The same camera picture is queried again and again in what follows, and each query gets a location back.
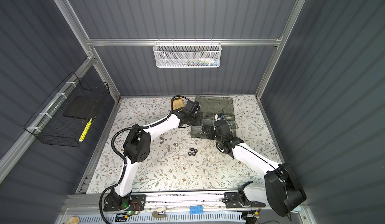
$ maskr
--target white mesh basket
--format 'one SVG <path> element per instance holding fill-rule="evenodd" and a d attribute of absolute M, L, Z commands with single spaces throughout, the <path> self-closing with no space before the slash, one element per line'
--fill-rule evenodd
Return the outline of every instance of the white mesh basket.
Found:
<path fill-rule="evenodd" d="M 160 45 L 154 44 L 156 67 L 159 68 L 217 68 L 221 44 Z"/>

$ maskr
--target gray wall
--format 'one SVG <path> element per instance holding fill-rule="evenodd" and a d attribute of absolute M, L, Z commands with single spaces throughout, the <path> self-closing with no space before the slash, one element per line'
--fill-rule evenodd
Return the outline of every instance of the gray wall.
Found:
<path fill-rule="evenodd" d="M 295 0 L 69 0 L 91 39 L 274 39 Z M 157 68 L 151 47 L 96 47 L 121 95 L 255 93 L 273 47 L 223 47 L 219 68 Z"/>
<path fill-rule="evenodd" d="M 317 223 L 382 223 L 385 0 L 307 0 L 262 103 Z"/>
<path fill-rule="evenodd" d="M 219 68 L 158 68 L 152 47 L 96 47 L 121 95 L 254 94 L 273 46 L 224 46 Z"/>
<path fill-rule="evenodd" d="M 0 157 L 56 86 L 85 60 L 53 0 L 0 0 Z M 84 78 L 100 80 L 94 68 Z M 53 223 L 75 192 L 114 101 L 81 148 L 34 141 L 0 184 L 0 223 Z"/>

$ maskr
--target blue building block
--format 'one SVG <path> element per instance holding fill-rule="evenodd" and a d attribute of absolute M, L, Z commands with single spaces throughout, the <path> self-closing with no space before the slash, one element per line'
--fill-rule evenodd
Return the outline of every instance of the blue building block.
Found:
<path fill-rule="evenodd" d="M 203 206 L 191 206 L 190 214 L 201 214 L 203 213 Z"/>

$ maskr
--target table surface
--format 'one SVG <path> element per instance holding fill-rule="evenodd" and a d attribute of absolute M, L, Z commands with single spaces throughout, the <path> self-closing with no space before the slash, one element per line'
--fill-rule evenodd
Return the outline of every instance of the table surface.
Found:
<path fill-rule="evenodd" d="M 237 137 L 260 154 L 281 163 L 255 96 L 226 97 L 233 98 Z M 112 136 L 134 124 L 145 125 L 161 119 L 169 113 L 171 105 L 170 98 L 126 98 L 121 101 L 87 193 L 101 193 L 118 180 L 123 161 L 111 149 Z M 152 140 L 150 154 L 134 178 L 134 192 L 236 188 L 250 180 L 261 183 L 261 177 L 247 166 L 220 153 L 214 140 L 192 139 L 189 132 L 190 128 L 176 128 Z M 123 151 L 127 135 L 125 132 L 116 138 L 118 150 Z M 187 154 L 191 147 L 198 149 L 196 156 Z"/>

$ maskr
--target transparent storage box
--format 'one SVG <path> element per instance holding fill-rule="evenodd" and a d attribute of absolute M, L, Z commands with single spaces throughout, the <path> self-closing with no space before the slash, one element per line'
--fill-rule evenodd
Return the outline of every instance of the transparent storage box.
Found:
<path fill-rule="evenodd" d="M 214 126 L 215 115 L 222 113 L 223 108 L 224 116 L 230 124 L 230 130 L 233 136 L 236 137 L 236 123 L 232 98 L 197 95 L 195 101 L 198 101 L 201 106 L 198 115 L 202 116 L 202 121 L 200 126 L 191 126 L 191 138 L 207 139 L 206 136 L 202 134 L 202 126 Z"/>
<path fill-rule="evenodd" d="M 158 68 L 217 68 L 221 52 L 220 43 L 195 46 L 154 44 Z"/>

